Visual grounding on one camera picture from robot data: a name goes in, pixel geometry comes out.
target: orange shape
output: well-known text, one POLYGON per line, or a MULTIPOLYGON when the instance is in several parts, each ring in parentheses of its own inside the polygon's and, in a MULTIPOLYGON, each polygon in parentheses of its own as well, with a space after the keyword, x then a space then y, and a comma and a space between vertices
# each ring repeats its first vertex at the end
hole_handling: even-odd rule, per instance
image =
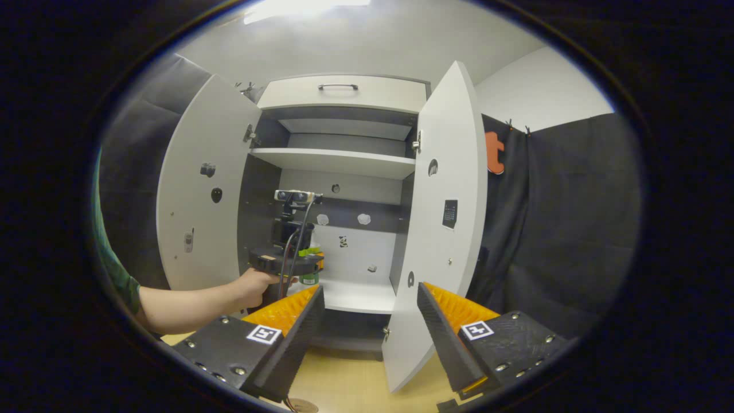
POLYGON ((427 282, 423 284, 425 284, 428 291, 433 295, 433 298, 438 303, 438 306, 441 308, 443 315, 446 317, 448 324, 454 330, 455 334, 458 334, 459 328, 465 324, 486 321, 500 316, 487 307, 480 306, 461 295, 456 295, 427 282))
POLYGON ((261 324, 263 326, 278 328, 283 331, 283 336, 287 336, 288 332, 296 323, 303 309, 311 300, 318 285, 314 285, 306 290, 293 294, 289 297, 275 301, 273 304, 265 306, 252 314, 242 318, 252 324, 261 324))
POLYGON ((503 173, 504 163, 500 162, 499 151, 504 152, 504 143, 499 140, 497 132, 485 133, 484 141, 487 144, 487 169, 496 175, 503 173))

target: door hinge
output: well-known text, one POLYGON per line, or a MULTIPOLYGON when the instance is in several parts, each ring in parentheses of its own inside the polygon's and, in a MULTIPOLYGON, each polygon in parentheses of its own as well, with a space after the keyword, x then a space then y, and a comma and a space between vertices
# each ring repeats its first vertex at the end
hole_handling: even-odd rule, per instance
POLYGON ((423 131, 418 131, 418 136, 413 141, 413 151, 417 154, 421 152, 421 140, 423 137, 422 135, 423 135, 423 131))

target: open cabinet door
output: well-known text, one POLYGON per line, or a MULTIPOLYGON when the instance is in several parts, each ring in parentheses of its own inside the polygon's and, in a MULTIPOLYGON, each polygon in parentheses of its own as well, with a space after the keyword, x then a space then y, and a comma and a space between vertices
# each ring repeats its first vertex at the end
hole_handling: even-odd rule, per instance
POLYGON ((214 75, 181 116, 156 202, 158 246, 172 290, 213 287, 240 275, 237 208, 250 152, 243 138, 260 115, 254 103, 214 75))
POLYGON ((391 392, 434 353, 417 305, 427 281, 466 295, 479 255, 487 205, 487 149, 474 87, 454 62, 418 115, 421 147, 403 269, 389 334, 382 343, 391 392))

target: gray panel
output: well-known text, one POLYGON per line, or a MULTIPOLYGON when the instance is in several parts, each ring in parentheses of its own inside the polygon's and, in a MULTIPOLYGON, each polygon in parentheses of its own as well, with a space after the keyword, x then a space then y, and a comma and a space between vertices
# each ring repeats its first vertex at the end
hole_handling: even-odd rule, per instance
POLYGON ((258 127, 255 128, 260 143, 255 148, 287 148, 291 133, 280 122, 260 117, 258 127))
POLYGON ((247 264, 248 248, 267 246, 275 215, 283 204, 273 199, 280 182, 281 169, 262 159, 247 155, 242 174, 237 209, 237 258, 239 272, 247 264))
MULTIPOLYGON (((325 214, 329 217, 329 226, 396 233, 398 231, 399 213, 400 206, 398 205, 324 197, 322 204, 314 204, 311 207, 311 211, 308 213, 308 222, 318 225, 316 217, 319 214, 325 214), (360 224, 357 221, 359 214, 369 215, 371 222, 367 225, 360 224)), ((297 212, 296 219, 301 220, 302 218, 303 212, 297 212)))
POLYGON ((395 252, 393 252, 393 264, 390 267, 390 283, 393 291, 398 293, 400 275, 403 271, 403 259, 408 241, 408 229, 410 226, 410 207, 413 205, 413 181, 415 174, 411 173, 403 179, 403 192, 400 195, 400 218, 398 221, 398 232, 395 236, 395 252))
POLYGON ((395 125, 414 126, 418 114, 395 112, 393 110, 367 107, 345 106, 299 106, 263 110, 263 118, 268 119, 349 119, 353 121, 372 121, 395 125))

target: dark curtain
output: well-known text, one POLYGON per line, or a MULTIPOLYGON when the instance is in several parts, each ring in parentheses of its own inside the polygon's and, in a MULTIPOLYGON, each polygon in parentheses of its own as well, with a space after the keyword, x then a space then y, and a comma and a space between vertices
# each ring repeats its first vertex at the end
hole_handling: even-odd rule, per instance
POLYGON ((635 135, 608 114, 504 136, 506 169, 490 174, 486 257, 468 297, 577 337, 609 308, 633 258, 642 213, 635 135), (524 150, 510 146, 523 139, 524 150))

